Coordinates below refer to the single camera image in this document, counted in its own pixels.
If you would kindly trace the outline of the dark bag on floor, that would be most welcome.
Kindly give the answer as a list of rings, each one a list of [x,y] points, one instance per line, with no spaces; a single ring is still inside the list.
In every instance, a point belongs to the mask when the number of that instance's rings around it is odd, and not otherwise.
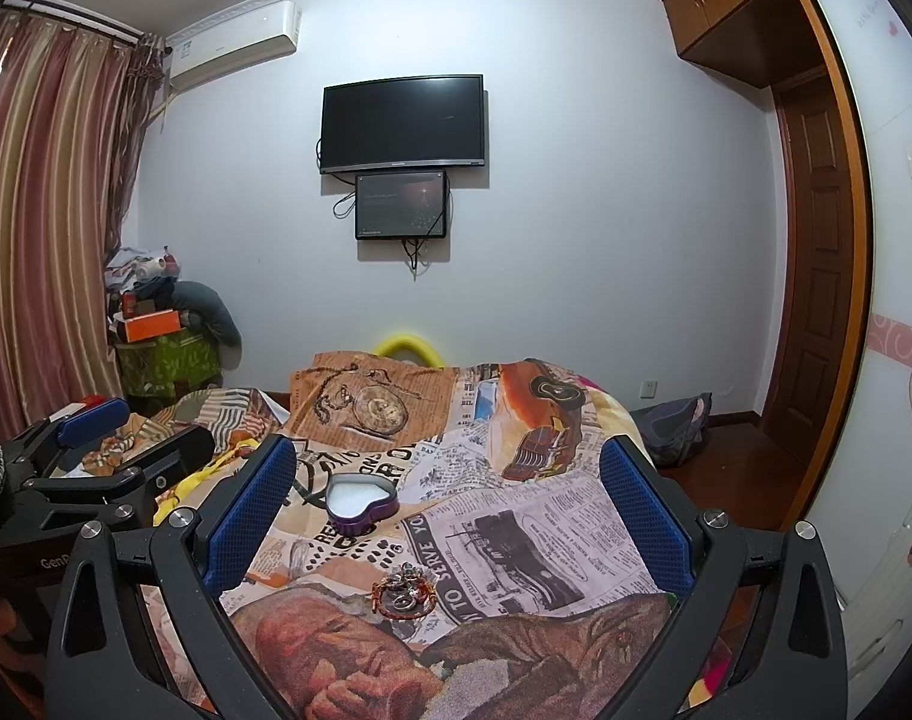
[[[665,401],[632,411],[630,416],[658,468],[677,468],[702,449],[712,395]]]

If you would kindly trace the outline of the red beaded jewelry pile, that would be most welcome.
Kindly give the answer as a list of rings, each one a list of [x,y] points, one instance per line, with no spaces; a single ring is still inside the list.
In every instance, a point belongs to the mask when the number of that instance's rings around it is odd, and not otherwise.
[[[436,578],[430,569],[404,562],[371,585],[374,614],[392,621],[414,621],[436,608]]]

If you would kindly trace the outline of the wooden overhead cabinet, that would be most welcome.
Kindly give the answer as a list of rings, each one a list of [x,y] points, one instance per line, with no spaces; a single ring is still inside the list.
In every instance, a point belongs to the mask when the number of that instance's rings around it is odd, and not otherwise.
[[[754,88],[824,75],[829,43],[808,0],[662,0],[677,55]]]

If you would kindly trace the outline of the heart-shaped purple tin box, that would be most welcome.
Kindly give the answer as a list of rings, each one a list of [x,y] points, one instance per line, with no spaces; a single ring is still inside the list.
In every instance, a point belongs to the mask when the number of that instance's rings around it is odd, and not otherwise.
[[[367,473],[335,473],[324,491],[326,514],[332,528],[344,536],[360,536],[376,523],[399,512],[396,486]]]

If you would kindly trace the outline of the green patterned storage box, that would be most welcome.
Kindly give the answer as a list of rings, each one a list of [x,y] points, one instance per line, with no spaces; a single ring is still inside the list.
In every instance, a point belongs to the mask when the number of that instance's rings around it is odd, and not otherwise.
[[[116,344],[122,390],[134,398],[179,398],[221,379],[215,341],[179,330],[137,343]]]

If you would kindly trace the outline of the orange box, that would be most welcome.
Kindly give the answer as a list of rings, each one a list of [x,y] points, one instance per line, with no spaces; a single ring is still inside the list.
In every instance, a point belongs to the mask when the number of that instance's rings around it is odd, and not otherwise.
[[[122,321],[122,336],[127,343],[171,335],[181,330],[181,319],[175,309],[159,310]]]

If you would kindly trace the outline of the large wall television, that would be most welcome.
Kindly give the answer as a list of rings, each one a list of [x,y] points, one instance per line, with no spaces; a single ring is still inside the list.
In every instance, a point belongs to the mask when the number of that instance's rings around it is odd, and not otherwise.
[[[487,106],[481,75],[401,76],[328,86],[323,174],[396,167],[482,167]]]

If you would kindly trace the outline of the wooden door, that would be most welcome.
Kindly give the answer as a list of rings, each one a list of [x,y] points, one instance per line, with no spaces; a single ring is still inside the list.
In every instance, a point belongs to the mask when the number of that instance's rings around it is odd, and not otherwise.
[[[794,461],[798,514],[820,465],[847,338],[853,210],[847,144],[829,75],[811,71],[775,90],[787,181],[787,270],[764,434]]]

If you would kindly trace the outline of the small wall monitor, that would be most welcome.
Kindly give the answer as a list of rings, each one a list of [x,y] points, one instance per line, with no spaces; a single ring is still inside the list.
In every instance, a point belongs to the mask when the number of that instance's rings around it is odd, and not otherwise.
[[[357,241],[444,239],[449,182],[445,171],[389,171],[355,179]]]

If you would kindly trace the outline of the wall power outlet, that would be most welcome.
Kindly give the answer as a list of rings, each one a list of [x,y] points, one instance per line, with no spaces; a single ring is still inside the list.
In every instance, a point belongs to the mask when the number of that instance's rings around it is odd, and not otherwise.
[[[640,385],[640,397],[644,400],[656,397],[658,383],[656,380],[644,380]]]

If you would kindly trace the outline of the newspaper print bed blanket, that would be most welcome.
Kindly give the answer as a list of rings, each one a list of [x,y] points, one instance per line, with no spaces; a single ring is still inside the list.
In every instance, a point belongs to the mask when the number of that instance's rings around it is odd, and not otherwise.
[[[443,369],[329,353],[296,372],[287,406],[243,388],[194,392],[148,406],[83,466],[109,475],[189,426],[214,434],[212,460],[158,496],[148,527],[200,507],[269,437],[295,449],[284,504],[220,595],[292,718],[598,718],[676,607],[601,483],[611,437],[648,460],[637,428],[547,362]],[[335,473],[391,481],[399,512],[339,535],[324,504]],[[438,603],[392,621],[371,611],[371,585],[404,562],[435,574]],[[179,694],[211,710],[160,590],[142,596]]]

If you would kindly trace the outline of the white air conditioner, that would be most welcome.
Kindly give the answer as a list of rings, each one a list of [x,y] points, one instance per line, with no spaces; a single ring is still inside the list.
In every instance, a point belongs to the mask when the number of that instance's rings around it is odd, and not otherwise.
[[[248,11],[182,39],[171,52],[170,86],[176,93],[295,54],[300,10],[290,0]]]

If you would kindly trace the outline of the striped red curtain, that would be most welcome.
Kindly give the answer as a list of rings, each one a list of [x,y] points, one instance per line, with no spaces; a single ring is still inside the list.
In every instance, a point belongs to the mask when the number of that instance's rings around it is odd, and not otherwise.
[[[163,41],[0,11],[0,439],[121,391],[104,267],[163,80]]]

